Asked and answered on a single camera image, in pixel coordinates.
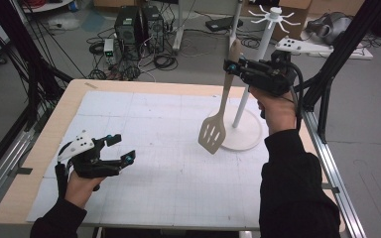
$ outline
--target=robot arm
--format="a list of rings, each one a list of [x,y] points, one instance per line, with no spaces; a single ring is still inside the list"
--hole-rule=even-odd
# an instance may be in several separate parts
[[[297,101],[297,128],[300,130],[302,122],[303,91],[299,91],[296,98],[293,85],[296,76],[299,78],[300,87],[303,88],[303,76],[300,69],[291,62],[291,53],[276,50],[271,54],[271,60],[250,60],[240,58],[239,62],[226,59],[224,70],[239,76],[243,82],[257,87],[273,96],[281,96],[292,90],[293,98]]]
[[[93,179],[118,176],[121,170],[132,165],[135,160],[135,151],[121,156],[120,160],[100,160],[100,152],[106,144],[110,147],[121,141],[122,137],[119,134],[96,140],[91,139],[85,131],[82,131],[75,140],[66,143],[59,152],[58,164],[55,166],[60,197],[65,195],[69,169],[72,166],[80,177]],[[62,161],[67,159],[69,159],[67,164],[62,164]]]

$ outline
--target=black metal pole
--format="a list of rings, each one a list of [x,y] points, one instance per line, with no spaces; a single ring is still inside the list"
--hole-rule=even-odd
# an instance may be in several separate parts
[[[365,0],[345,33],[336,43],[333,53],[330,54],[319,73],[310,80],[310,88],[304,97],[304,108],[307,111],[313,111],[315,104],[321,98],[317,132],[323,142],[325,142],[326,116],[332,81],[380,15],[381,1]]]

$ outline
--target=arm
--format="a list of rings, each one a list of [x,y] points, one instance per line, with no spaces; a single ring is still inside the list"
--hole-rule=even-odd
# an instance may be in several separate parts
[[[36,220],[30,237],[77,237],[76,230],[86,215],[85,205],[94,187],[103,180],[104,178],[80,178],[76,172],[72,172],[66,196],[64,199],[59,198],[45,216]]]
[[[250,88],[265,110],[270,154],[262,169],[259,224],[262,238],[339,237],[338,207],[321,188],[318,158],[306,153],[289,100]],[[290,93],[283,97],[291,99]]]

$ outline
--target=spatula handle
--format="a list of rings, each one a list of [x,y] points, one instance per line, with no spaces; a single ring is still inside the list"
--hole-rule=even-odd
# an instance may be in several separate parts
[[[242,45],[240,43],[240,40],[236,39],[234,40],[233,44],[230,47],[230,51],[228,52],[228,59],[232,61],[239,61],[240,53],[241,53]],[[224,115],[225,111],[225,104],[227,102],[228,93],[230,92],[231,83],[233,82],[234,75],[231,73],[225,73],[224,77],[224,86],[222,89],[222,96],[221,96],[221,104],[219,106],[219,112],[220,114]]]

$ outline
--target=person's left hand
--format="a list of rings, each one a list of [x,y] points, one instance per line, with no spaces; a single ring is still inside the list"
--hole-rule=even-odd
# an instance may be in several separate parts
[[[106,178],[81,178],[76,171],[70,173],[64,199],[70,203],[85,208],[86,203],[92,195],[92,190]]]

